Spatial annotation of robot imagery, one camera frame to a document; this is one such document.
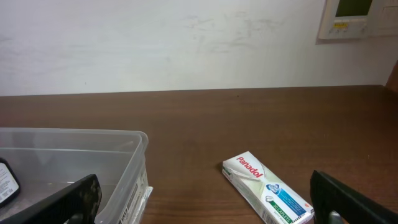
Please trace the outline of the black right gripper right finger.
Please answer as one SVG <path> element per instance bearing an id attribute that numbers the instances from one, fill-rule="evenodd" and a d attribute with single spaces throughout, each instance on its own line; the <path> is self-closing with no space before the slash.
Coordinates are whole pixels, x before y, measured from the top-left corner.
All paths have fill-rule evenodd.
<path id="1" fill-rule="evenodd" d="M 322 171 L 313 171 L 310 198 L 314 222 L 397 224 L 397 214 Z"/>

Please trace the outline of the dark bottle white cap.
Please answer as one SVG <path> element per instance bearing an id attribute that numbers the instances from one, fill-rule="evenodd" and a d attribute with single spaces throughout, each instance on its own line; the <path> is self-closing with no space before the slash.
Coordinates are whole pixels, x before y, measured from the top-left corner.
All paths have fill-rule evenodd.
<path id="1" fill-rule="evenodd" d="M 21 191 L 21 185 L 7 160 L 1 158 L 1 208 L 11 203 Z"/>

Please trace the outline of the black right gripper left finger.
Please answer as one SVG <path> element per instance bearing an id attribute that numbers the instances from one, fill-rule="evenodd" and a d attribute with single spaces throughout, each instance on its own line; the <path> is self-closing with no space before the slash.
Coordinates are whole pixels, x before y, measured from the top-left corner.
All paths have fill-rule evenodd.
<path id="1" fill-rule="evenodd" d="M 101 199 L 98 178 L 90 174 L 2 220 L 1 224 L 94 224 Z"/>

